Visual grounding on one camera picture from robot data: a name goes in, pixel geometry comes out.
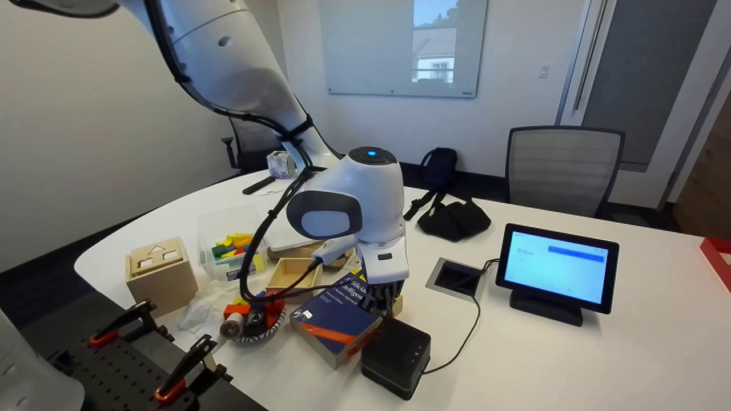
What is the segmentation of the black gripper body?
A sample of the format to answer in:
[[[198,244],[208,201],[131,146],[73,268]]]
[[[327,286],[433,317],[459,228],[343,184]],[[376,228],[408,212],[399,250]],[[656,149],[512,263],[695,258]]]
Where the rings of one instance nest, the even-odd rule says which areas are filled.
[[[390,313],[399,294],[402,294],[402,281],[367,286],[369,303],[378,313]]]

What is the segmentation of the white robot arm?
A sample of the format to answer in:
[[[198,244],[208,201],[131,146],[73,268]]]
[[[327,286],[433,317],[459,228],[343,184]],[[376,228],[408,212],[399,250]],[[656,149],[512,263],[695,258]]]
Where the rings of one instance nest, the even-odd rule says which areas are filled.
[[[327,253],[361,258],[365,303],[386,310],[407,277],[405,184],[392,154],[335,154],[302,108],[246,0],[12,0],[22,9],[100,18],[128,9],[156,39],[172,77],[198,105],[274,132],[296,179],[269,212]]]

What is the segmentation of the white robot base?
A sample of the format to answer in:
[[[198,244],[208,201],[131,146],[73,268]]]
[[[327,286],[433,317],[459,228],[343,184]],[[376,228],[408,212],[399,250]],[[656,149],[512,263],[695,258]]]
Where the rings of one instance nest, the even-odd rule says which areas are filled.
[[[80,411],[84,388],[38,357],[0,310],[0,411]]]

